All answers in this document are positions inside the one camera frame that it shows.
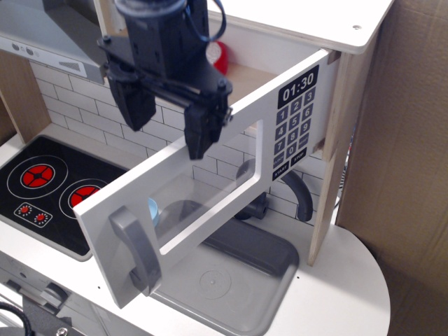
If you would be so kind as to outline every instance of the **range hood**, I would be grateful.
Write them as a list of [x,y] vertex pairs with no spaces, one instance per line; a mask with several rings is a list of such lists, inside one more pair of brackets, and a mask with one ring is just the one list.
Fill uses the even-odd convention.
[[64,0],[0,0],[0,49],[97,83],[106,61],[101,35]]

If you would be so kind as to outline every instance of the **gray faucet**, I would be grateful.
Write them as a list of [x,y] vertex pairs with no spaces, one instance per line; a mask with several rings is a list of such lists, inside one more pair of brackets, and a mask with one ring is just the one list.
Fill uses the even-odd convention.
[[[238,179],[242,179],[245,174],[252,175],[255,171],[255,159],[245,161],[239,168],[237,172],[237,182]],[[311,193],[305,182],[291,170],[281,180],[294,192],[297,197],[297,214],[296,217],[302,221],[307,222],[311,220],[313,216],[313,199]],[[246,205],[239,213],[235,215],[235,218],[240,220],[246,220],[250,217],[256,217],[258,219],[263,219],[267,211],[268,199],[266,192],[262,193],[260,196],[255,198],[251,203]]]

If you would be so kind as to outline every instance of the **cardboard box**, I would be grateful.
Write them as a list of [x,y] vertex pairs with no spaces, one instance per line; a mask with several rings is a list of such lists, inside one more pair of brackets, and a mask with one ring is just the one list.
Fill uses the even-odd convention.
[[448,1],[395,0],[345,181],[337,225],[384,272],[389,336],[448,335]]

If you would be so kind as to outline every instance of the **black cable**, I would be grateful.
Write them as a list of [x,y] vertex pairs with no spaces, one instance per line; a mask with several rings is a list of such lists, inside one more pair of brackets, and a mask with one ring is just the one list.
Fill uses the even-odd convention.
[[212,36],[212,37],[208,37],[208,36],[204,36],[204,35],[201,35],[199,32],[198,32],[198,30],[197,30],[197,28],[196,28],[196,26],[195,26],[195,23],[193,22],[193,19],[191,18],[191,10],[190,10],[190,7],[189,6],[186,6],[185,7],[185,14],[186,14],[186,17],[188,18],[188,22],[190,23],[190,26],[191,26],[191,28],[193,29],[193,32],[195,33],[195,35],[198,37],[198,39],[199,40],[201,40],[202,42],[213,42],[213,41],[216,41],[217,39],[219,39],[223,34],[224,34],[224,31],[225,31],[225,27],[226,27],[226,25],[227,25],[227,20],[225,19],[225,12],[224,12],[224,6],[223,6],[223,4],[221,3],[221,0],[213,0],[214,1],[214,3],[219,7],[219,9],[220,9],[220,11],[221,11],[221,14],[222,14],[222,16],[223,16],[223,21],[221,22],[221,27],[220,27],[220,29],[219,29],[219,31],[216,33],[216,35],[215,36]]
[[20,309],[18,309],[17,307],[15,307],[9,303],[5,303],[5,302],[0,302],[0,309],[6,310],[10,313],[13,313],[20,320],[22,320],[23,328],[25,329],[25,336],[33,335],[33,330],[31,329],[31,323],[29,322],[29,319],[27,318],[27,316],[25,315],[25,313],[23,311],[21,311]]

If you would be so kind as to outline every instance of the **oven door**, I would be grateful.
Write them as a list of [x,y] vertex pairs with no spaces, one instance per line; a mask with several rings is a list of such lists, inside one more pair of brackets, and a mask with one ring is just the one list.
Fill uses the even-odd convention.
[[[232,122],[203,160],[190,161],[180,138],[74,208],[119,307],[152,293],[168,269],[314,152],[337,73],[330,54],[316,51],[233,104]],[[253,171],[237,178],[253,158]]]

